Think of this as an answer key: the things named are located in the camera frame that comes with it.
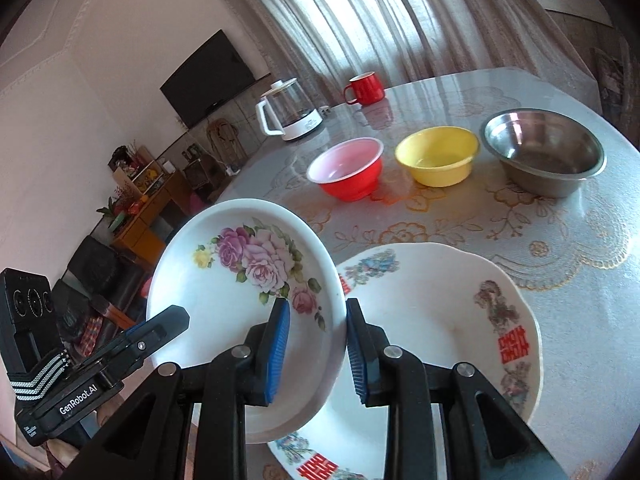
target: wooden cabinet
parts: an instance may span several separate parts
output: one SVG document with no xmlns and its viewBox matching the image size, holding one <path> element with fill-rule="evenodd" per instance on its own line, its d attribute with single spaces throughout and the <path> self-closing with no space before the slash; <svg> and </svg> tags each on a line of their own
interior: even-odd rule
<svg viewBox="0 0 640 480">
<path fill-rule="evenodd" d="M 182 174 L 175 171 L 166 178 L 162 187 L 149 197 L 136 217 L 129 221 L 111 244 L 121 250 L 132 251 L 148 262 L 149 266 L 155 267 L 166 245 L 150 227 L 171 201 L 175 202 L 185 216 L 190 217 L 190 195 L 191 187 Z"/>
</svg>

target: sheer curtain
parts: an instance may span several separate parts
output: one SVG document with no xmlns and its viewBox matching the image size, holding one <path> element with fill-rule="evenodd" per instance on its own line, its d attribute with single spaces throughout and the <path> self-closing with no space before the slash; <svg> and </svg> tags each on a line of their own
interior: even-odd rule
<svg viewBox="0 0 640 480">
<path fill-rule="evenodd" d="M 272 73 L 297 76 L 320 102 L 375 70 L 396 86 L 516 66 L 600 110 L 598 87 L 536 0 L 226 0 Z"/>
</svg>

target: black tv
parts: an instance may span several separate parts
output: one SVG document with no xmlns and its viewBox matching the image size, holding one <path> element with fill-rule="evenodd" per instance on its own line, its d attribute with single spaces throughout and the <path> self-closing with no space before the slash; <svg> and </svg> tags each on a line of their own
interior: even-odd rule
<svg viewBox="0 0 640 480">
<path fill-rule="evenodd" d="M 182 122 L 192 128 L 253 83 L 251 70 L 219 30 L 180 65 L 160 90 Z"/>
</svg>

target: lace tablecloth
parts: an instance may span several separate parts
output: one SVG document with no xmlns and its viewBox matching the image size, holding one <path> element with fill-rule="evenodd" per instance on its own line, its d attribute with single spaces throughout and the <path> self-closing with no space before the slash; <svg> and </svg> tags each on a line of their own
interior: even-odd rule
<svg viewBox="0 0 640 480">
<path fill-rule="evenodd" d="M 484 148 L 450 188 L 416 184 L 394 160 L 405 136 L 450 124 L 478 132 L 494 112 L 552 110 L 587 126 L 606 170 L 567 199 L 524 192 Z M 338 202 L 309 183 L 309 163 L 353 137 L 385 143 L 379 189 Z M 369 107 L 340 105 L 320 131 L 268 139 L 221 201 L 263 198 L 318 234 L 336 264 L 375 245 L 440 242 L 488 258 L 522 287 L 540 324 L 544 386 L 532 428 L 579 480 L 604 478 L 640 423 L 640 155 L 603 118 L 522 70 L 481 70 L 386 91 Z M 266 446 L 249 446 L 250 478 L 288 476 Z"/>
</svg>

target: white dish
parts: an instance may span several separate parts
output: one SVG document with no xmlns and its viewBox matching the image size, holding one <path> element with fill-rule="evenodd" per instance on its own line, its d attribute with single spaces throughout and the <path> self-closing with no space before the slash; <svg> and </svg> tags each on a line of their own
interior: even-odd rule
<svg viewBox="0 0 640 480">
<path fill-rule="evenodd" d="M 423 362 L 473 363 L 527 422 L 542 389 L 540 330 L 511 279 L 475 254 L 434 243 L 372 248 L 338 266 L 347 298 L 370 324 Z M 294 479 L 308 470 L 332 480 L 382 478 L 387 408 L 365 408 L 348 358 L 320 412 L 269 447 Z M 438 470 L 444 469 L 442 437 Z"/>
<path fill-rule="evenodd" d="M 211 361 L 266 322 L 274 298 L 292 307 L 280 387 L 267 408 L 248 406 L 246 442 L 281 438 L 324 404 L 342 365 L 346 308 L 337 271 L 316 234 L 283 207 L 243 198 L 196 215 L 169 243 L 149 291 L 147 319 L 171 304 L 189 329 L 152 355 L 155 366 Z"/>
</svg>

